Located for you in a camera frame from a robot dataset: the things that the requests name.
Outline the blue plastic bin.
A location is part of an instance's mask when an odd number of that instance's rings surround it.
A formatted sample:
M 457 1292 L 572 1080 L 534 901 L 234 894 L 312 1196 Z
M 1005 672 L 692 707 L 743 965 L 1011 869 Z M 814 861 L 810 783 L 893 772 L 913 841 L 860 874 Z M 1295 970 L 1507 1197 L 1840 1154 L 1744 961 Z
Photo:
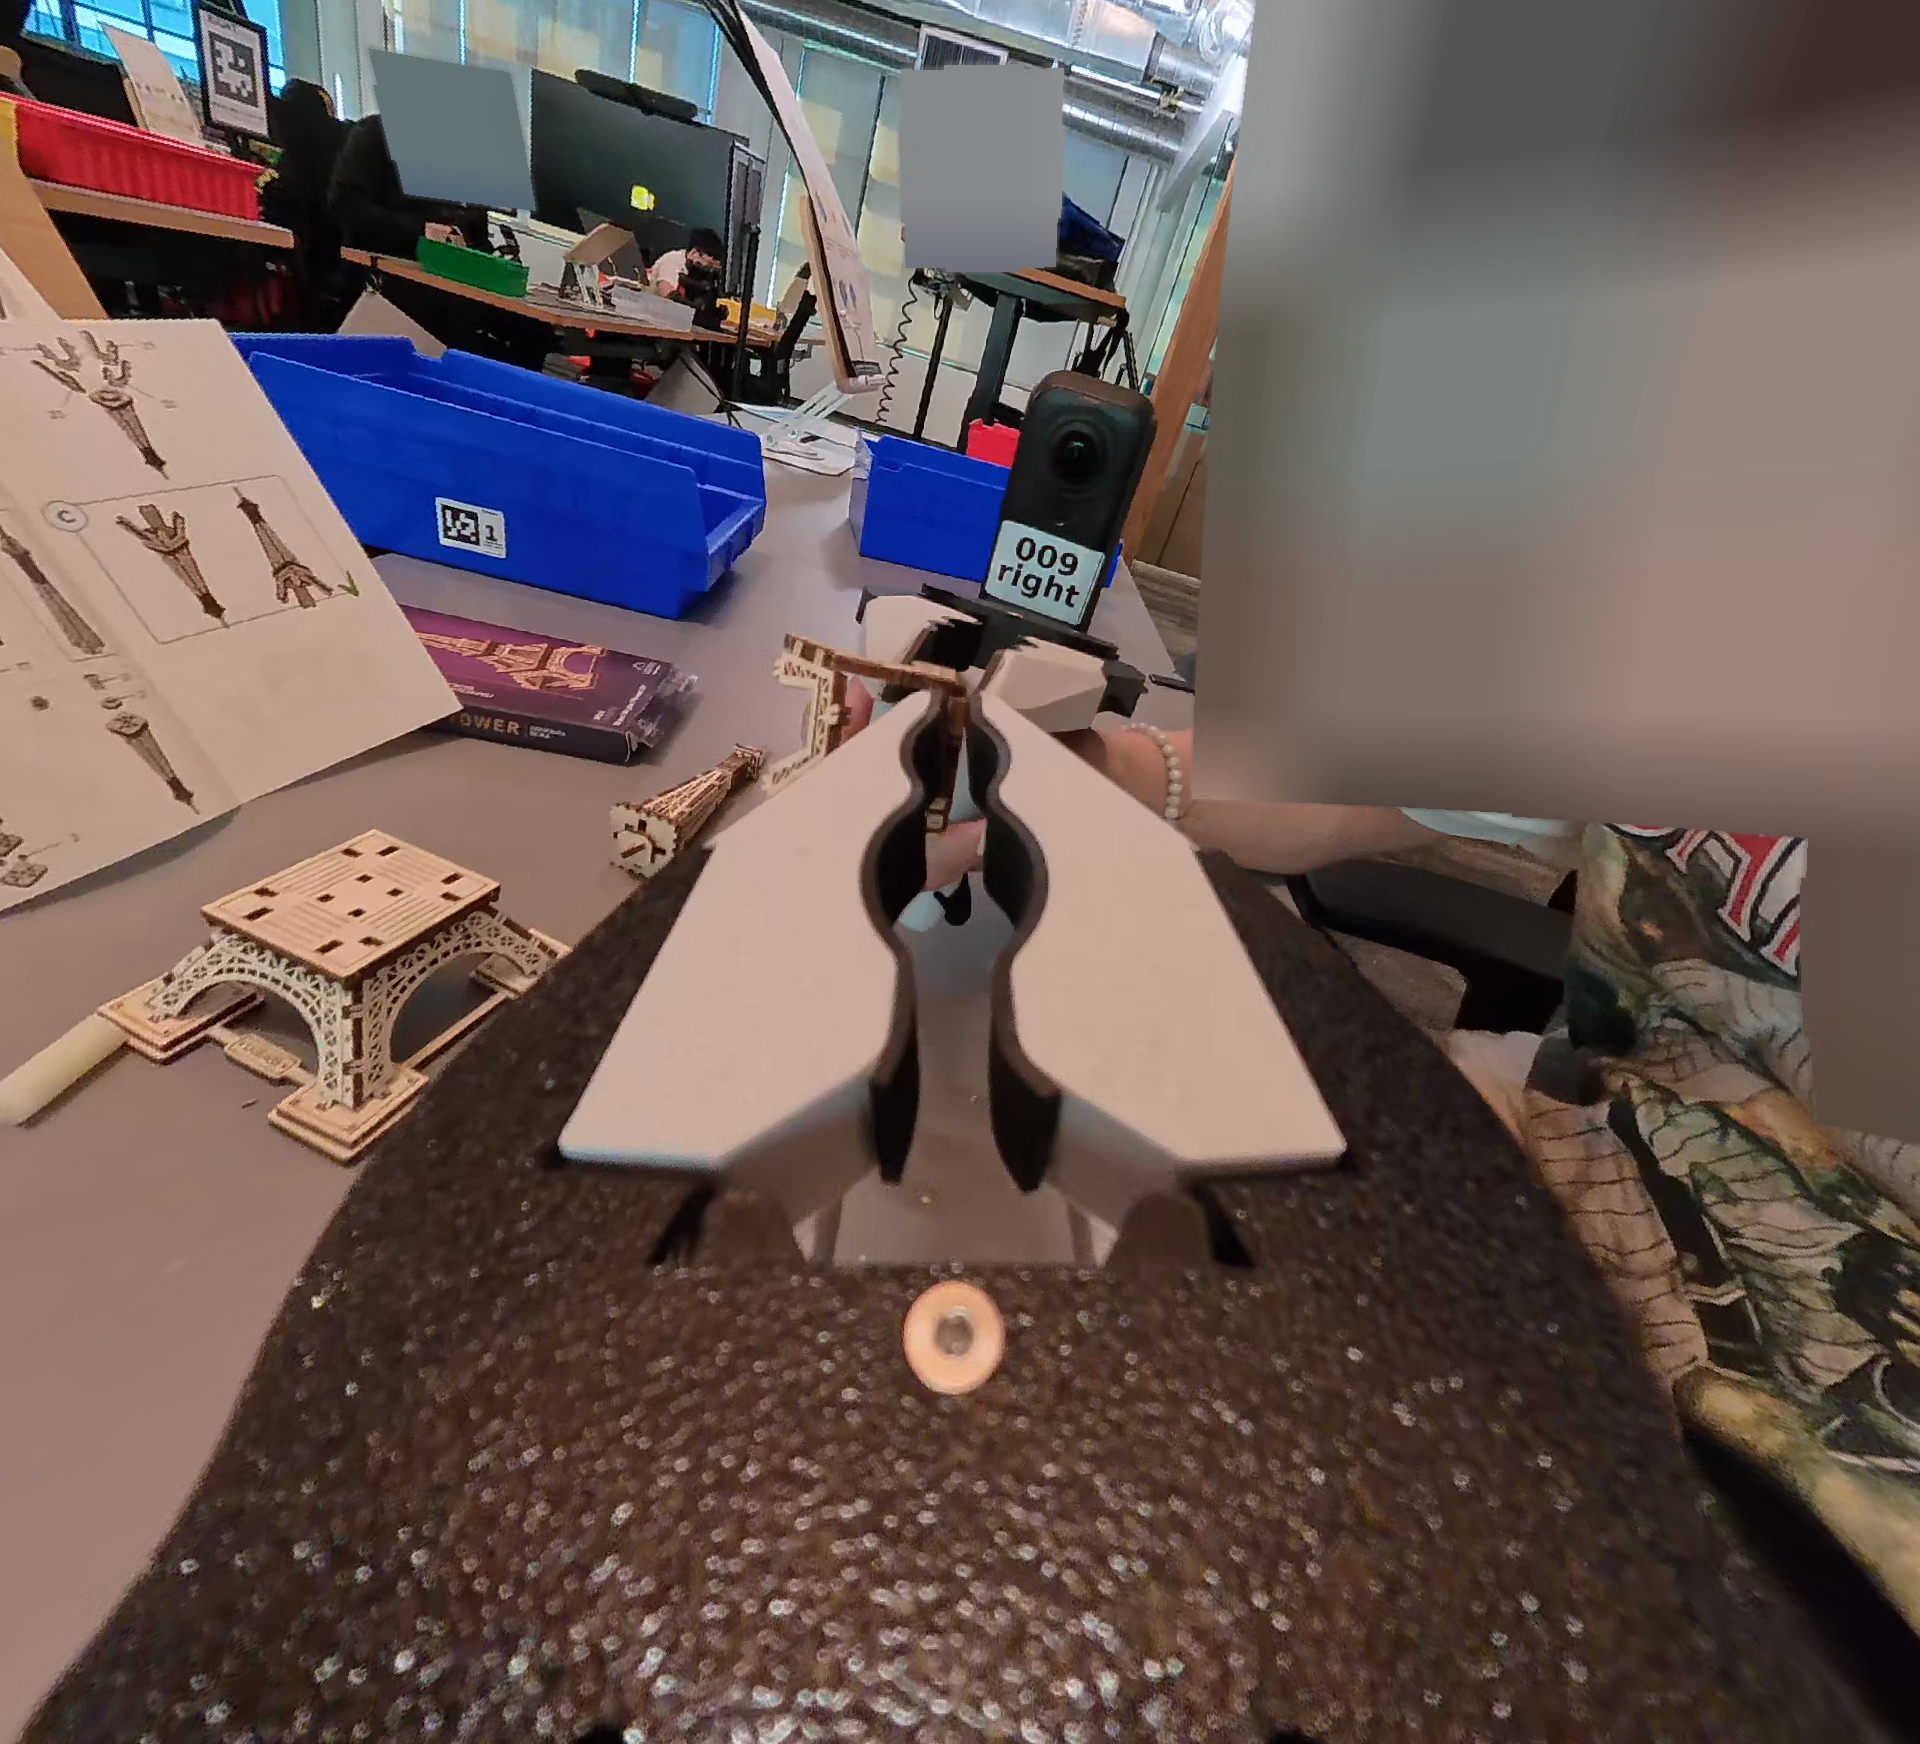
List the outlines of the blue plastic bin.
M 861 436 L 850 507 L 861 557 L 981 586 L 1009 472 L 910 436 Z

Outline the white instruction booklet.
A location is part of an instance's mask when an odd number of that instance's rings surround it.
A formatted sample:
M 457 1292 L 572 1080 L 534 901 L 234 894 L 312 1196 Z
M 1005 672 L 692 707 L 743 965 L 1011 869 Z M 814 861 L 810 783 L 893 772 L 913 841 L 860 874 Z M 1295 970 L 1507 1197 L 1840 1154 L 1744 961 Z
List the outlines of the white instruction booklet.
M 452 710 L 218 326 L 3 319 L 3 910 Z

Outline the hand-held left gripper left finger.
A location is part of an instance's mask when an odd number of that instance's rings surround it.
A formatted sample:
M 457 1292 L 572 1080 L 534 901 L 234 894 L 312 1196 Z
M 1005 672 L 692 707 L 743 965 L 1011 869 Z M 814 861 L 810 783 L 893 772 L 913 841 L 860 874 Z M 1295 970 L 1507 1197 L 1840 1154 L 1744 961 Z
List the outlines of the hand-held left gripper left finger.
M 792 1219 L 899 1182 L 919 1069 L 897 921 L 946 731 L 910 694 L 707 849 L 561 1156 L 753 1187 Z

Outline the wooden tower section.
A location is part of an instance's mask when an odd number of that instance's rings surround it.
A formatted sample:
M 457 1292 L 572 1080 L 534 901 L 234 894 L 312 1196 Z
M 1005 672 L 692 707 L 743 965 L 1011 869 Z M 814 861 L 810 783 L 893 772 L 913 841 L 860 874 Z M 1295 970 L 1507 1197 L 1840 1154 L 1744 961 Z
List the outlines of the wooden tower section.
M 876 687 L 891 701 L 926 691 L 938 700 L 934 727 L 939 734 L 931 782 L 926 783 L 926 832 L 934 837 L 947 828 L 970 704 L 967 686 L 957 672 L 919 658 L 874 659 L 785 636 L 774 676 L 783 687 L 805 694 L 805 711 L 799 749 L 759 774 L 766 797 L 782 793 L 852 737 L 852 696 L 858 686 Z

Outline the white folding stand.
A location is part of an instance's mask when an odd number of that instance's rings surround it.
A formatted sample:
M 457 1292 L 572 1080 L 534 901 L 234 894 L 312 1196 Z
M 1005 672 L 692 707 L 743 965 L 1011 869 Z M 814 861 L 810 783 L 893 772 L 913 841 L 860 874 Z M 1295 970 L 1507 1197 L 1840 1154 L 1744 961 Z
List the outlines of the white folding stand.
M 821 389 L 801 405 L 771 414 L 757 438 L 761 461 L 811 477 L 848 477 L 858 447 L 858 427 L 842 421 L 850 408 L 848 393 Z

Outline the long blue bin with tag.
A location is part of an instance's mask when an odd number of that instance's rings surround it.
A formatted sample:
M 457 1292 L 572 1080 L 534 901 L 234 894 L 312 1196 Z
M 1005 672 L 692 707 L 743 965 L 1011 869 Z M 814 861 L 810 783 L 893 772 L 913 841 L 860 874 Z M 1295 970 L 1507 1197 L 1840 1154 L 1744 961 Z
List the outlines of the long blue bin with tag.
M 679 619 L 764 527 L 726 422 L 401 337 L 230 341 L 367 550 Z

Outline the black standing desk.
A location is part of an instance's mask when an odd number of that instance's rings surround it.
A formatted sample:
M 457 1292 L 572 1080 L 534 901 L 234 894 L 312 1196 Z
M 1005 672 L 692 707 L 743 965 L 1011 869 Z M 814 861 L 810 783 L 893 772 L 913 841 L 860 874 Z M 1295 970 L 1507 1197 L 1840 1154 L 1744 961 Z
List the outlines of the black standing desk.
M 1084 326 L 1088 332 L 1102 330 L 1102 339 L 1088 339 L 1087 351 L 1070 365 L 1079 375 L 1105 379 L 1109 367 L 1118 363 L 1125 389 L 1141 389 L 1141 372 L 1131 332 L 1131 313 L 1125 297 L 1081 283 L 1054 269 L 1017 269 L 990 273 L 942 273 L 913 271 L 913 283 L 929 290 L 939 305 L 934 349 L 926 359 L 923 384 L 917 401 L 911 438 L 926 434 L 931 410 L 934 389 L 939 380 L 950 319 L 956 301 L 971 296 L 992 308 L 986 341 L 980 365 L 973 372 L 971 393 L 966 401 L 960 432 L 966 434 L 976 422 L 993 422 L 1000 410 L 1003 389 L 1012 363 L 1015 341 L 1021 324 L 1051 322 Z

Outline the wooden tower spire model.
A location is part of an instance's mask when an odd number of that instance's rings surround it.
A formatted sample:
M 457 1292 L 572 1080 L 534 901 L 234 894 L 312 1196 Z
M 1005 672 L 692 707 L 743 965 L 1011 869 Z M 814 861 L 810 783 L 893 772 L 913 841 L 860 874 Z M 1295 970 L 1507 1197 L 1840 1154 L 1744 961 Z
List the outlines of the wooden tower spire model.
M 705 826 L 748 782 L 759 778 L 766 749 L 735 745 L 723 762 L 679 786 L 611 809 L 613 867 L 650 880 L 685 856 Z

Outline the black and white marker sign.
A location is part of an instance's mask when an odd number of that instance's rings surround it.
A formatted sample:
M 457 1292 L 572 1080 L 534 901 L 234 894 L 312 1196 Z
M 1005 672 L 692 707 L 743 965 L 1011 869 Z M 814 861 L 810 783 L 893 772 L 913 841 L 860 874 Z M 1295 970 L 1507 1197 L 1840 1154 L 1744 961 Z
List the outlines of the black and white marker sign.
M 267 33 L 209 0 L 193 2 L 205 125 L 229 137 L 273 139 Z

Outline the black computer monitor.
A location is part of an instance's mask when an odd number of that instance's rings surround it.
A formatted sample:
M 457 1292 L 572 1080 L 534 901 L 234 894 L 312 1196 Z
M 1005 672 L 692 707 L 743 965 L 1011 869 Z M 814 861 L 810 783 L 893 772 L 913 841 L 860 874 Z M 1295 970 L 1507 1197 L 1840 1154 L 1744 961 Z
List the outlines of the black computer monitor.
M 618 223 L 644 247 L 664 228 L 728 233 L 732 160 L 743 141 L 710 125 L 648 114 L 562 77 L 531 77 L 534 219 L 586 231 Z

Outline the instruction sheet on clipboard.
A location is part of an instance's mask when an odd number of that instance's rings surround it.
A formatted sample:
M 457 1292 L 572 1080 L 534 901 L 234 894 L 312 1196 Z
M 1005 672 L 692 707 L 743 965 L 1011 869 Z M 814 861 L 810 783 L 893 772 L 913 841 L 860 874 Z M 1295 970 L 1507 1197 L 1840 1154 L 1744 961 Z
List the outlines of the instruction sheet on clipboard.
M 801 229 L 810 290 L 823 326 L 835 389 L 850 399 L 876 396 L 886 365 L 874 327 L 870 280 L 827 155 L 778 49 L 737 0 L 719 2 L 715 16 L 726 24 L 728 44 L 753 77 L 785 143 L 789 171 L 799 179 L 799 195 L 785 202 L 783 210 Z

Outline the green plastic bin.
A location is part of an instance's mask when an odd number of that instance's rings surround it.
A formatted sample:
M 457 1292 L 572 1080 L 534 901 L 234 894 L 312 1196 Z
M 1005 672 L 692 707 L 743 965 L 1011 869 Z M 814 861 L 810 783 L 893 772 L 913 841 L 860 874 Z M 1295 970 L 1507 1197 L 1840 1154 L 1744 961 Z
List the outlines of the green plastic bin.
M 435 280 L 508 299 L 524 299 L 531 287 L 524 263 L 465 244 L 420 238 L 416 263 L 422 273 Z

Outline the white printed shirt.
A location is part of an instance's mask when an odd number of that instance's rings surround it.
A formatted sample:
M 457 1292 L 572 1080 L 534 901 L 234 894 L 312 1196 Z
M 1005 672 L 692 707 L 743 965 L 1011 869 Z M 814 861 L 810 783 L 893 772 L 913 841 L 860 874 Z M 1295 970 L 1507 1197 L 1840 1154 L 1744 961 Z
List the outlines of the white printed shirt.
M 1591 825 L 1526 1136 L 1663 1379 L 1762 1388 L 1914 1486 L 1916 1213 L 1812 1114 L 1803 879 L 1798 839 Z

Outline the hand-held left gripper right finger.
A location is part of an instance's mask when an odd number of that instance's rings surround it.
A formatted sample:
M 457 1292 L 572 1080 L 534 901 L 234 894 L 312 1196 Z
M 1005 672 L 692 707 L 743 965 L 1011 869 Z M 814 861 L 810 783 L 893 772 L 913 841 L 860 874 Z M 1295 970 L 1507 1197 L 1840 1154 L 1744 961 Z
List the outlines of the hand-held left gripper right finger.
M 1200 859 L 1006 691 L 971 701 L 988 1120 L 1022 1191 L 1118 1227 L 1141 1197 L 1325 1170 L 1345 1140 Z

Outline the cream wax stick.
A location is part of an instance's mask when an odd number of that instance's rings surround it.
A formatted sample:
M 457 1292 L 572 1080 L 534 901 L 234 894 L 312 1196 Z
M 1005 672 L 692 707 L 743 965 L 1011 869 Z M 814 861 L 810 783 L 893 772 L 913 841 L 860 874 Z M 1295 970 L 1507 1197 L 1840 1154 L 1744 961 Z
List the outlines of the cream wax stick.
M 23 1126 L 126 1048 L 117 1023 L 88 1015 L 2 1080 L 2 1123 Z

